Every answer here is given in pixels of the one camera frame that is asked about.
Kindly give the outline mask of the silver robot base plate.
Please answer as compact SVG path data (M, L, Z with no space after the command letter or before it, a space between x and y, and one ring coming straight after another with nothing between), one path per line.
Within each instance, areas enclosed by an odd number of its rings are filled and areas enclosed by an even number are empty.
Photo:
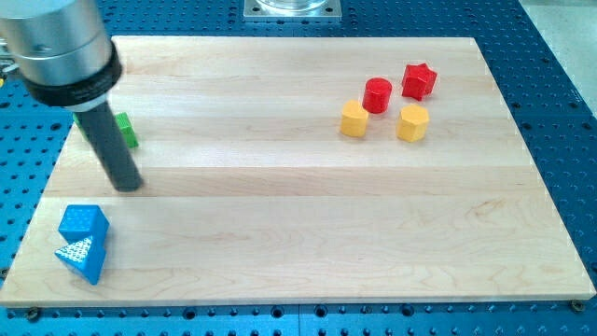
M245 21L341 21L341 0L245 0Z

